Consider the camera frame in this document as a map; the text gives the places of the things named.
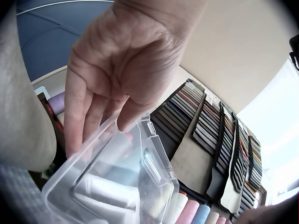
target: white ceiling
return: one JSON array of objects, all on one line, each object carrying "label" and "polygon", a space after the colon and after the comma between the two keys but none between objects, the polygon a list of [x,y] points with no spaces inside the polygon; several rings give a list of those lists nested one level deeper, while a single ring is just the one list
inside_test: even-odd
[{"label": "white ceiling", "polygon": [[280,16],[265,1],[210,0],[181,66],[240,112],[288,58],[292,36]]}]

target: finger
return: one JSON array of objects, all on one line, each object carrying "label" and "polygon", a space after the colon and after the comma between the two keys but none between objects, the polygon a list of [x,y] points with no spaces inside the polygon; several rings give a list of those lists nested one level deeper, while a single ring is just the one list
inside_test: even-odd
[{"label": "finger", "polygon": [[126,101],[128,100],[129,96],[124,96],[120,100],[109,100],[109,103],[103,113],[103,117],[101,119],[101,124],[104,123],[114,112],[118,111],[121,109]]},{"label": "finger", "polygon": [[83,141],[85,141],[99,126],[101,116],[108,104],[108,98],[93,94],[92,103],[85,117]]},{"label": "finger", "polygon": [[68,69],[65,84],[65,152],[71,156],[77,152],[82,144],[83,126],[85,120],[86,102],[92,96],[86,94],[85,81],[72,70]]},{"label": "finger", "polygon": [[121,110],[121,113],[117,119],[118,129],[120,131],[125,131],[126,127],[136,121],[137,118],[139,118],[154,105],[155,102],[146,105],[138,104],[129,98],[123,106],[123,109]]}]

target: plastic lid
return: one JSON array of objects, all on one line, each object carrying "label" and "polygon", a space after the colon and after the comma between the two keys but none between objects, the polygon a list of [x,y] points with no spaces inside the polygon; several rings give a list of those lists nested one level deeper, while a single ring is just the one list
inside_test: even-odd
[{"label": "plastic lid", "polygon": [[70,223],[167,223],[179,183],[147,115],[124,133],[105,121],[48,180],[48,208]]}]

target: blue thread spool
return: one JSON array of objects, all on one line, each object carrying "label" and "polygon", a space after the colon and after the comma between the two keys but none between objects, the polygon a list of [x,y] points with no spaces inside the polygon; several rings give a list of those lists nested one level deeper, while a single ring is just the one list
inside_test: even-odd
[{"label": "blue thread spool", "polygon": [[207,205],[200,205],[191,224],[205,224],[211,208]]}]

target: blue ceiling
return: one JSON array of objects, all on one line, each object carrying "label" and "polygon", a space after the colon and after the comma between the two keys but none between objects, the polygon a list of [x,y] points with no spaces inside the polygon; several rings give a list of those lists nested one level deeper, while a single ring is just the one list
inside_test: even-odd
[{"label": "blue ceiling", "polygon": [[[17,13],[60,1],[21,0]],[[70,50],[87,25],[112,3],[82,1],[55,4],[17,16],[21,50],[31,81],[65,66]]]}]

